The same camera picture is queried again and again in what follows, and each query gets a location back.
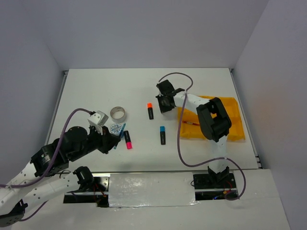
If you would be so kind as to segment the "orange cap highlighter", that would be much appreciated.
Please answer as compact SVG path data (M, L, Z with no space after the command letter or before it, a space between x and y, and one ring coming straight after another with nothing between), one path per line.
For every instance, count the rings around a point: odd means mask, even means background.
M148 110L148 116L150 120L154 119L154 112L153 112L153 106L151 103L147 104L147 110Z

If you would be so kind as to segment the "blue cap highlighter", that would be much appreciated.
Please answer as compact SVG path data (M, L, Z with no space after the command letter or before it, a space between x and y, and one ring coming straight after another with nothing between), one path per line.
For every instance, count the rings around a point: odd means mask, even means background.
M161 145L166 144L165 127L160 126L160 143Z

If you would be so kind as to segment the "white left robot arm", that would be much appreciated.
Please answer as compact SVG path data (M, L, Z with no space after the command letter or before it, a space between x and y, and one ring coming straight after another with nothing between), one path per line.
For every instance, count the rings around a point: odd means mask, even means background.
M102 133L74 126L53 143L43 146L21 172L0 188L0 225L8 227L23 220L30 208L69 192L85 192L93 188L94 177L86 166L80 166L55 181L49 178L66 170L69 163L98 150L108 154L120 138L106 126Z

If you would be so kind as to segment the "pink cap highlighter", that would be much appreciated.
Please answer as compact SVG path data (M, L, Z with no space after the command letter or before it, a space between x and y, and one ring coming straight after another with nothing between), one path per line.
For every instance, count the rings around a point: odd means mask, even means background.
M127 130L124 131L124 138L125 138L127 149L128 150L132 149L132 143L131 143L131 139L130 139L130 134L129 134L129 132Z

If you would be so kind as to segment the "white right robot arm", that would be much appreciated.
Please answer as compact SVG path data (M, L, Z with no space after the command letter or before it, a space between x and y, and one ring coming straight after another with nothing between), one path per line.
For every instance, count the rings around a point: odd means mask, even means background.
M161 113L166 113L178 107L181 114L177 130L177 151L181 162L190 168L208 164L209 184L220 187L229 175L229 167L226 165L226 141L232 126L227 111L220 100L205 99L194 94L187 93L182 88L175 89L168 80L158 83L159 94L156 96ZM187 164L180 150L180 130L185 109L195 113L198 117L202 135L209 140L213 158L198 164Z

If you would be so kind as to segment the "blue pen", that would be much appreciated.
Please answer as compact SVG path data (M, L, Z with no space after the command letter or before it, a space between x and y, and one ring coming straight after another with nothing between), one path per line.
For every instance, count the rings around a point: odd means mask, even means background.
M121 129L121 131L120 131L120 133L119 133L120 139L122 139L122 137L123 137L123 135L124 135L123 133L124 133L125 127L126 127L126 123L123 124L122 129Z

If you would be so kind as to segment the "red pen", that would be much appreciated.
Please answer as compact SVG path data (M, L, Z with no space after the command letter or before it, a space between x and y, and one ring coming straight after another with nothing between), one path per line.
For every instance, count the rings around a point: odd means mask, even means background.
M182 123L188 124L188 125L200 126L200 124L198 124L198 123L189 122L189 121L182 121Z

